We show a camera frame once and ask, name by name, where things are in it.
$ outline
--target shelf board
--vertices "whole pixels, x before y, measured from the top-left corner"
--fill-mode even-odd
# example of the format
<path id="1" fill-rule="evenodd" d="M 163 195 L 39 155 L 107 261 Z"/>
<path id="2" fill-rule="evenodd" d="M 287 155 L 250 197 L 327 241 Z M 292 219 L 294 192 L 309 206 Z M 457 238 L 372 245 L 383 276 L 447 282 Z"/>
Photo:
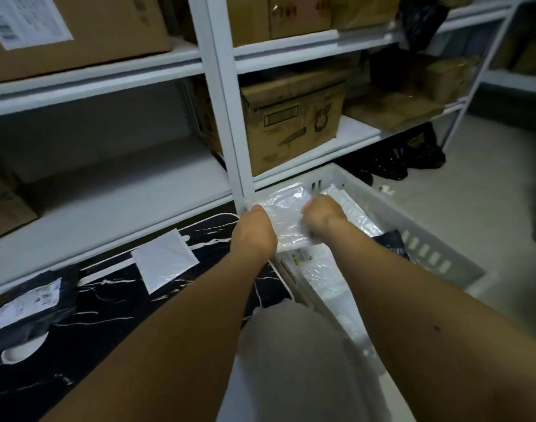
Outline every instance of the shelf board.
<path id="1" fill-rule="evenodd" d="M 31 191 L 44 212 L 0 238 L 0 285 L 80 262 L 232 199 L 226 171 L 194 138 L 43 179 Z"/>
<path id="2" fill-rule="evenodd" d="M 463 97 L 458 99 L 457 102 L 446 105 L 444 112 L 435 118 L 461 110 L 465 106 L 466 100 L 467 97 Z M 393 133 L 382 132 L 361 121 L 342 115 L 340 123 L 338 124 L 336 138 L 255 176 L 253 178 L 255 190 L 259 190 L 260 188 L 264 188 L 288 177 L 312 169 L 313 167 L 317 167 L 337 157 L 356 151 L 357 149 L 364 148 L 375 142 L 386 139 L 391 135 L 393 135 Z"/>
<path id="3" fill-rule="evenodd" d="M 172 38 L 169 53 L 0 84 L 0 115 L 203 73 L 195 44 Z"/>
<path id="4" fill-rule="evenodd" d="M 438 33 L 504 19 L 511 12 L 512 2 L 486 0 L 453 9 L 438 29 Z M 238 74 L 244 74 L 403 40 L 402 30 L 392 29 L 391 25 L 382 25 L 348 31 L 328 30 L 257 42 L 234 48 L 236 70 Z"/>
<path id="5" fill-rule="evenodd" d="M 489 70 L 483 73 L 481 81 L 509 89 L 536 93 L 536 76 L 518 74 L 508 70 Z"/>

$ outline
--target black marble table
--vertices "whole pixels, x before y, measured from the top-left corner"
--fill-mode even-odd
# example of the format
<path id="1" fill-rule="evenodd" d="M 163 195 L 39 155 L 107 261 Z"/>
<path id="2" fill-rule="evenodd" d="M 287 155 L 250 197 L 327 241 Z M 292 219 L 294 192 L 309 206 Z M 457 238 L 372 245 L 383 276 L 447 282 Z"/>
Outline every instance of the black marble table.
<path id="1" fill-rule="evenodd" d="M 222 213 L 181 228 L 199 264 L 151 295 L 135 264 L 80 286 L 77 312 L 51 326 L 41 348 L 14 365 L 0 362 L 0 421 L 37 421 L 87 376 L 139 323 L 229 251 L 237 216 Z M 82 269 L 81 278 L 118 263 L 129 252 Z M 291 298 L 271 265 L 264 266 L 250 291 L 243 325 L 257 307 Z"/>

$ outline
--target white label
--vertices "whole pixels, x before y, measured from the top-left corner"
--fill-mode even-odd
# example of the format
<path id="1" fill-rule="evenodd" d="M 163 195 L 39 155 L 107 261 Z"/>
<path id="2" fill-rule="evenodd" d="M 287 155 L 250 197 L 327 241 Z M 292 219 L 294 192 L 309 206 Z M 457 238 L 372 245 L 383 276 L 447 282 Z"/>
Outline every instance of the white label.
<path id="1" fill-rule="evenodd" d="M 6 50 L 72 39 L 53 0 L 0 0 L 0 44 Z"/>
<path id="2" fill-rule="evenodd" d="M 61 277 L 53 283 L 36 287 L 4 304 L 0 308 L 0 329 L 57 305 L 60 288 Z"/>

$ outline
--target right hand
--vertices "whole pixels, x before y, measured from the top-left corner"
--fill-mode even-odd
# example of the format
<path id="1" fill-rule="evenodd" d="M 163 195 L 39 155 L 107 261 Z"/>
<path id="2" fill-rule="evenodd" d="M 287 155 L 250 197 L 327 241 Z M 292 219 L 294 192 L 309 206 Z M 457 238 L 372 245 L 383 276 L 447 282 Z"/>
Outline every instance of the right hand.
<path id="1" fill-rule="evenodd" d="M 303 225 L 323 241 L 328 240 L 335 220 L 346 220 L 342 207 L 328 195 L 317 195 L 301 209 Z"/>

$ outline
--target human arm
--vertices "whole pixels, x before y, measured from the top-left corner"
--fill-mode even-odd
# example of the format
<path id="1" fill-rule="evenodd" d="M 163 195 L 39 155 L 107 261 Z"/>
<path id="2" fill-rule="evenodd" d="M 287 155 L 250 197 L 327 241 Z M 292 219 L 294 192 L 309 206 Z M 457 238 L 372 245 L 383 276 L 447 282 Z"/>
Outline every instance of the human arm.
<path id="1" fill-rule="evenodd" d="M 306 205 L 303 220 L 331 249 L 380 358 L 419 422 L 536 420 L 536 340 L 379 246 L 332 198 Z"/>
<path id="2" fill-rule="evenodd" d="M 244 212 L 229 254 L 141 323 L 43 422 L 214 421 L 248 295 L 276 246 L 264 209 Z"/>

